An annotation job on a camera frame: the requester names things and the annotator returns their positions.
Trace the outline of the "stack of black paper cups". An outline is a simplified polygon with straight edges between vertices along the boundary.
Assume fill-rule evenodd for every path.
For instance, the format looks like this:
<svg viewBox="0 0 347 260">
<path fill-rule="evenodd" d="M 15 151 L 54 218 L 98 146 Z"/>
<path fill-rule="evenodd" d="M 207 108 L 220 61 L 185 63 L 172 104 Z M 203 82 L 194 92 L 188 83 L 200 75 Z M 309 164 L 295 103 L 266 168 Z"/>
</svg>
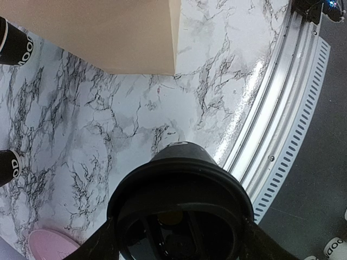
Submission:
<svg viewBox="0 0 347 260">
<path fill-rule="evenodd" d="M 0 185 L 1 187 L 17 178 L 22 173 L 19 155 L 10 149 L 0 153 Z"/>
</svg>

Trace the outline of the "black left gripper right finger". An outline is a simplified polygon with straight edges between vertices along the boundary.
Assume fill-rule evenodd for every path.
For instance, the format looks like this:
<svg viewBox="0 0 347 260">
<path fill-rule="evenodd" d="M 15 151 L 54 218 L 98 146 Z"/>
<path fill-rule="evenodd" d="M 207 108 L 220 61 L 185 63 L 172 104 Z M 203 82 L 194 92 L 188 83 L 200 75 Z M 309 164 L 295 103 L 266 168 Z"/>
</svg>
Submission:
<svg viewBox="0 0 347 260">
<path fill-rule="evenodd" d="M 254 221 L 243 219 L 245 234 L 241 245 L 241 259 L 298 260 L 282 248 Z"/>
</svg>

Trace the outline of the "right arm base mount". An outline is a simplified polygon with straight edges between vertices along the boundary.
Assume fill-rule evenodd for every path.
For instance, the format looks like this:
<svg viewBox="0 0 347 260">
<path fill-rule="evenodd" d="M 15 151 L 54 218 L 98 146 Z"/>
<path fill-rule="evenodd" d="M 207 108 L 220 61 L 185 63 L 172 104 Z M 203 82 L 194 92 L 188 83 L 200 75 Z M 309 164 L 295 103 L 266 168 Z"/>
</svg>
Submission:
<svg viewBox="0 0 347 260">
<path fill-rule="evenodd" d="M 295 0 L 292 1 L 292 10 L 303 16 L 308 22 L 319 24 L 321 14 L 330 21 L 339 23 L 345 20 L 346 7 L 344 1 L 334 0 Z"/>
</svg>

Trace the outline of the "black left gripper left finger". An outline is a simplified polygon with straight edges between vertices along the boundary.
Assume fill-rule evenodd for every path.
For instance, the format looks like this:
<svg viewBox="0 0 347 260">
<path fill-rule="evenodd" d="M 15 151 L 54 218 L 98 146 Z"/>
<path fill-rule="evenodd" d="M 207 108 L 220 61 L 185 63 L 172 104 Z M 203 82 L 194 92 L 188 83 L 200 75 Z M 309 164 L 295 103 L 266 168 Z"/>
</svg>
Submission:
<svg viewBox="0 0 347 260">
<path fill-rule="evenodd" d="M 78 249 L 65 257 L 65 260 L 89 259 L 119 259 L 119 247 L 114 234 L 114 220 L 107 219 L 105 223 L 86 240 Z"/>
</svg>

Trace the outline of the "brown paper takeout bag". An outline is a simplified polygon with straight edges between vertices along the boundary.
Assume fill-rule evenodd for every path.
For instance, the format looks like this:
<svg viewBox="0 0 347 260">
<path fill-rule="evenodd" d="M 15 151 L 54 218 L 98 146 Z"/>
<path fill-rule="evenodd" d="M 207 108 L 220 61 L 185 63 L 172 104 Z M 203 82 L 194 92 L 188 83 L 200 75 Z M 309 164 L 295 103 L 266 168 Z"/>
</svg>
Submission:
<svg viewBox="0 0 347 260">
<path fill-rule="evenodd" d="M 110 74 L 173 75 L 180 1 L 1 1 L 1 16 Z"/>
</svg>

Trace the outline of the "single black paper cup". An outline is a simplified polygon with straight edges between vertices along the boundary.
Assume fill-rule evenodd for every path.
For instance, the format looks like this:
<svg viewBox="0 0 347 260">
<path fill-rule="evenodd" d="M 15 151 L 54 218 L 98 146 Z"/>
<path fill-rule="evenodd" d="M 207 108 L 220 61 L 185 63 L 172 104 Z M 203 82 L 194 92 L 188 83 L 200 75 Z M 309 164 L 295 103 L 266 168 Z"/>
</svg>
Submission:
<svg viewBox="0 0 347 260">
<path fill-rule="evenodd" d="M 240 259 L 254 211 L 204 148 L 175 142 L 123 178 L 107 216 L 124 259 Z"/>
<path fill-rule="evenodd" d="M 1 17 L 1 64 L 23 66 L 31 58 L 35 45 L 26 33 Z"/>
</svg>

